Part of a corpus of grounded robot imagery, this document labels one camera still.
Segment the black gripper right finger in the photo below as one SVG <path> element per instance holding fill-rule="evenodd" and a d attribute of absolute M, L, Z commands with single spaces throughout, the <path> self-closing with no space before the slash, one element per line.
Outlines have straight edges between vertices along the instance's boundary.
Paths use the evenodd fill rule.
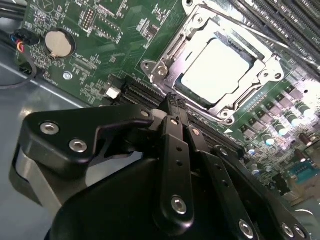
<path fill-rule="evenodd" d="M 186 102 L 177 100 L 177 111 L 196 157 L 220 204 L 229 239 L 309 240 L 303 225 L 223 146 L 209 148 L 201 131 L 189 124 Z"/>

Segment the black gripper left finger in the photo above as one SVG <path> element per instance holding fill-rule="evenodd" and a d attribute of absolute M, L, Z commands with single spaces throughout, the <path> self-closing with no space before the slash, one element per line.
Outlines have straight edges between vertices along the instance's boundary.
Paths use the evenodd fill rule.
<path fill-rule="evenodd" d="M 180 237 L 195 210 L 178 100 L 170 94 L 152 111 L 128 104 L 32 113 L 23 120 L 13 169 L 56 217 L 76 194 L 137 161 L 156 160 L 152 217 L 169 237 Z"/>

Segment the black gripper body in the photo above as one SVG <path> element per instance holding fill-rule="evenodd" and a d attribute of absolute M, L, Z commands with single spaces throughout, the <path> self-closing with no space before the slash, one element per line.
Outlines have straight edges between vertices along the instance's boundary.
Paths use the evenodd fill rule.
<path fill-rule="evenodd" d="M 139 160 L 70 198 L 54 218 L 52 240 L 167 240 L 153 219 L 156 170 Z M 220 204 L 202 177 L 193 175 L 193 225 L 181 240 L 231 240 Z"/>

